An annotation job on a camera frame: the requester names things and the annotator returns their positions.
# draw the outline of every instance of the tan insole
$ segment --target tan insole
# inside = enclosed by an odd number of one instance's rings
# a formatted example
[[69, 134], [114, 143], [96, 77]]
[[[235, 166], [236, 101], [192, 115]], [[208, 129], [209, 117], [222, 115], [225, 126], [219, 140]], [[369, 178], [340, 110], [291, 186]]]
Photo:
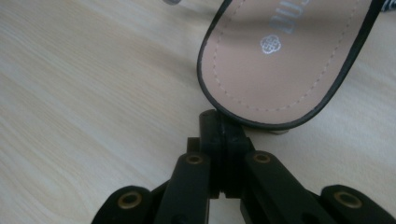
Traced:
[[259, 123], [313, 110], [337, 78], [369, 0], [234, 0], [207, 40], [202, 80], [225, 109]]

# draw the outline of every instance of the wood grain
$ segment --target wood grain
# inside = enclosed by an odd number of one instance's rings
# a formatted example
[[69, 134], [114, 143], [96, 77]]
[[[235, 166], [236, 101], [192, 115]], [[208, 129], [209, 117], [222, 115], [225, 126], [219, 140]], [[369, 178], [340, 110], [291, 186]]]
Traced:
[[[90, 223], [115, 190], [172, 174], [212, 108], [195, 63], [221, 1], [0, 2], [0, 223]], [[396, 216], [395, 13], [339, 92], [283, 135], [247, 129], [308, 189], [358, 189]], [[210, 223], [244, 223], [237, 200]]]

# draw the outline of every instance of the black sandal strap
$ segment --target black sandal strap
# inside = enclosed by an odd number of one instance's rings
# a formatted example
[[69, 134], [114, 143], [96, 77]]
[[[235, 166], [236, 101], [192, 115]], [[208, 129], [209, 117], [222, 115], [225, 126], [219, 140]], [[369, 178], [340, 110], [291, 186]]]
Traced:
[[382, 11], [391, 11], [394, 9], [396, 9], [396, 0], [387, 0], [384, 6], [382, 6]]

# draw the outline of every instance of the brass grommet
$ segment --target brass grommet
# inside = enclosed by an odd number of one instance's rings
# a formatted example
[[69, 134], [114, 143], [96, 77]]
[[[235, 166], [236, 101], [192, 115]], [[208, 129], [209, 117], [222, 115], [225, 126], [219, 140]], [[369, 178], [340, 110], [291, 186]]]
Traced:
[[142, 195], [137, 191], [129, 191], [119, 197], [118, 204], [122, 209], [131, 209], [142, 203]]
[[268, 163], [271, 161], [271, 158], [265, 154], [256, 154], [253, 156], [253, 160], [259, 163]]
[[204, 159], [201, 156], [198, 156], [198, 155], [190, 155], [190, 156], [188, 156], [186, 158], [186, 161], [189, 164], [196, 165], [196, 164], [202, 163], [204, 161]]
[[337, 202], [348, 208], [357, 209], [363, 206], [363, 203], [358, 197], [345, 191], [335, 192], [334, 198]]

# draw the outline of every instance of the light wood surface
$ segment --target light wood surface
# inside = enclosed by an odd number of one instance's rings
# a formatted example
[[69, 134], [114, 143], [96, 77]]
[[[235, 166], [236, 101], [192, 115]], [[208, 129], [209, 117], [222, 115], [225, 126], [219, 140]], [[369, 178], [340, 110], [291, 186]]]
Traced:
[[[0, 1], [0, 223], [90, 223], [124, 186], [173, 172], [212, 108], [195, 64], [220, 0]], [[396, 216], [396, 13], [341, 89], [283, 135], [247, 129], [315, 193], [358, 189]], [[210, 223], [244, 223], [237, 200]]]

